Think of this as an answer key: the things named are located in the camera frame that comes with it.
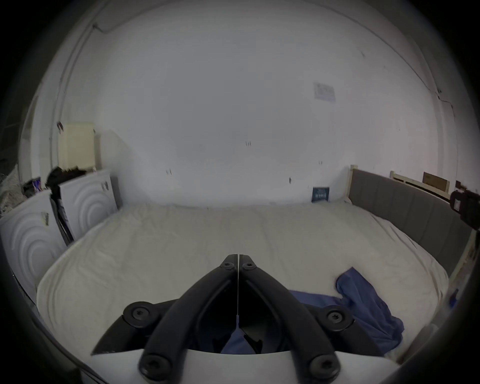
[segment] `white plastic surface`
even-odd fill
[[[144,384],[137,366],[143,349],[92,356],[87,364],[109,384]],[[336,352],[340,374],[335,384],[376,384],[397,370],[389,359]],[[290,351],[226,355],[187,350],[181,384],[296,384]]]
[[[10,268],[36,302],[38,283],[67,248],[55,220],[50,191],[36,194],[2,217],[0,234]]]
[[[109,170],[61,184],[60,195],[75,240],[117,211]]]

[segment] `black handle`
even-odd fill
[[[301,383],[327,383],[340,372],[340,362],[327,335],[310,312],[283,285],[258,268],[249,256],[239,261],[239,319],[248,312],[242,293],[251,290],[276,315],[288,339]]]
[[[228,292],[235,295],[236,301],[237,273],[237,255],[230,255],[172,305],[156,326],[140,358],[138,369],[144,379],[162,383],[179,377],[183,353],[189,347],[197,318],[217,297]],[[236,311],[230,317],[235,328]]]

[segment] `cardboard box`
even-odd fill
[[[450,182],[448,180],[442,179],[441,177],[435,175],[431,175],[427,172],[423,173],[422,182],[444,192],[448,192],[448,188],[450,187]]]

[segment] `screw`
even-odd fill
[[[140,360],[139,371],[149,380],[163,381],[170,376],[172,366],[170,362],[162,356],[146,355]]]
[[[338,324],[343,320],[343,315],[340,312],[330,312],[327,315],[328,320],[330,320],[333,324]]]
[[[331,379],[340,372],[340,364],[333,355],[320,355],[310,362],[310,374],[316,379]]]
[[[222,265],[227,270],[233,269],[235,267],[233,263],[223,263]]]
[[[257,266],[254,263],[244,263],[242,265],[243,269],[250,270],[250,269],[255,269]]]
[[[147,308],[142,308],[142,307],[135,308],[132,311],[132,317],[135,320],[144,320],[146,317],[148,317],[149,314],[150,314],[150,312],[148,311],[148,309]]]

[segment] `bed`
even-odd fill
[[[65,211],[70,221],[78,209]],[[444,299],[472,233],[445,201],[354,168],[346,198],[334,203],[105,212],[101,222],[83,221],[86,234],[78,232],[36,287],[49,331],[87,363],[128,304],[177,299],[232,253],[248,254],[288,289],[331,296],[339,296],[336,277],[353,266],[404,323],[402,343],[388,354],[399,360]]]

